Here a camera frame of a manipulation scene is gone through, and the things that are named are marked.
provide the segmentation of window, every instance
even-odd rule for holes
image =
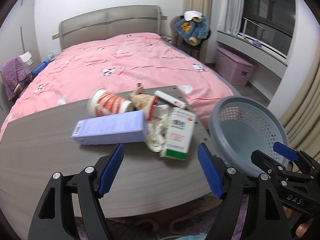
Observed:
[[[245,34],[287,55],[295,24],[295,0],[245,0]],[[243,32],[242,19],[240,32]]]

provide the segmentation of pink storage bin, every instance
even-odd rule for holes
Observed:
[[[234,52],[220,47],[217,49],[217,72],[231,85],[245,86],[255,66]]]

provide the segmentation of light blue fabric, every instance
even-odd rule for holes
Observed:
[[[191,37],[195,38],[197,40],[196,45],[199,45],[201,43],[201,40],[205,39],[209,34],[209,23],[204,16],[202,17],[202,21],[199,23],[195,22],[194,20],[186,21],[183,18],[178,21],[173,27],[181,35],[183,40],[189,45],[192,45],[189,41]]]
[[[206,236],[207,234],[200,233],[199,235],[196,235],[196,236],[184,236],[184,237],[177,238],[176,240],[204,240]]]

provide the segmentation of lavender rectangular box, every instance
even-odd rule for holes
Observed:
[[[144,142],[147,134],[143,111],[134,111],[80,120],[71,137],[80,145],[100,145]]]

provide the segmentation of gray plastic basket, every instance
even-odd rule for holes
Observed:
[[[288,145],[288,137],[278,119],[255,100],[230,96],[214,107],[209,131],[219,156],[224,162],[247,176],[263,173],[251,162],[251,154],[261,150],[287,166],[289,161],[273,151],[277,141]]]

